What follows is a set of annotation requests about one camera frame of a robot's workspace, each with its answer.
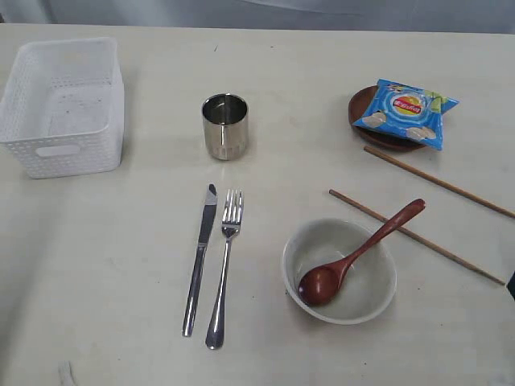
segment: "wooden chopstick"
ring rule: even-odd
[[[355,208],[359,209],[360,211],[363,211],[364,213],[366,213],[367,215],[372,216],[376,220],[382,221],[383,223],[388,221],[388,219],[386,217],[380,215],[379,213],[374,212],[372,209],[369,209],[364,205],[361,205],[360,203],[354,201],[353,199],[350,199],[349,197],[342,195],[338,191],[334,191],[331,189],[331,190],[329,190],[329,194],[335,196],[337,199],[341,199],[345,203],[348,203],[348,204],[354,206]],[[476,267],[474,264],[469,263],[468,261],[462,259],[461,257],[456,256],[454,253],[450,253],[446,249],[444,249],[444,248],[438,246],[437,244],[429,241],[428,239],[425,239],[424,237],[410,231],[409,229],[401,227],[398,229],[398,231],[404,233],[405,235],[411,237],[412,239],[418,241],[419,243],[424,244],[428,248],[433,249],[435,252],[438,252],[441,255],[444,255],[447,259],[450,259],[450,260],[454,261],[455,263],[462,265],[466,269],[470,269],[471,271],[478,273],[479,275],[487,277],[488,279],[496,282],[497,284],[506,285],[506,283],[504,281],[502,281],[501,279],[491,275],[488,272],[483,271],[481,268]]]
[[[370,147],[370,146],[365,146],[363,148],[363,150],[366,151],[367,153],[375,155],[376,157],[384,159],[385,161],[387,161],[395,166],[398,166],[404,170],[407,170],[410,173],[417,175],[418,177],[422,177],[423,179],[426,179],[427,181],[431,181],[432,183],[440,185],[441,187],[445,187],[449,191],[454,191],[455,193],[462,195],[463,197],[466,197],[467,199],[471,199],[472,201],[480,203],[481,205],[484,205],[485,207],[489,207],[493,211],[497,211],[505,216],[515,219],[515,212],[504,209],[503,207],[498,207],[496,204],[491,203],[491,202],[487,201],[486,199],[481,199],[477,195],[473,195],[472,193],[464,191],[463,189],[461,189],[459,187],[455,187],[454,185],[451,185],[450,183],[446,183],[445,181],[442,181],[441,179],[437,179],[436,177],[433,177],[432,175],[424,173],[423,171],[421,171],[419,169],[416,169],[410,165],[405,164],[404,162],[398,161],[397,159],[390,157],[387,154],[384,154],[382,151],[380,151],[378,149],[374,149],[373,147]]]

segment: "lay's logo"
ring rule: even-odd
[[[416,96],[400,96],[393,101],[393,106],[405,115],[418,115],[422,111],[422,102]]]

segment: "table surface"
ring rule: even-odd
[[[113,36],[126,86],[126,139],[115,171],[30,180],[0,152],[0,376],[57,385],[72,362],[88,385],[515,383],[508,291],[393,234],[398,290],[378,318],[334,326],[285,294],[283,247],[321,217],[379,223],[333,188],[386,216],[417,197],[409,228],[508,279],[515,224],[366,154],[347,103],[377,78],[461,101],[445,116],[445,149],[398,159],[513,208],[515,36],[0,26],[0,86],[20,45]],[[200,105],[218,92],[249,103],[251,144],[211,159]],[[196,328],[181,326],[205,190],[244,190],[229,267],[226,340],[204,345],[224,239],[219,213]]]

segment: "basket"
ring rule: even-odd
[[[108,171],[120,164],[123,118],[114,39],[29,43],[0,102],[0,143],[33,179]]]

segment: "knife blade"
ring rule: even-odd
[[[195,264],[193,265],[192,281],[187,295],[186,312],[183,321],[183,336],[192,336],[193,325],[195,324],[196,305],[199,301],[200,282],[202,281],[202,268],[204,257],[208,247],[209,236],[211,236],[212,224],[216,215],[216,188],[211,183],[206,193],[204,210],[202,211],[202,223],[200,225],[199,241],[196,247]]]

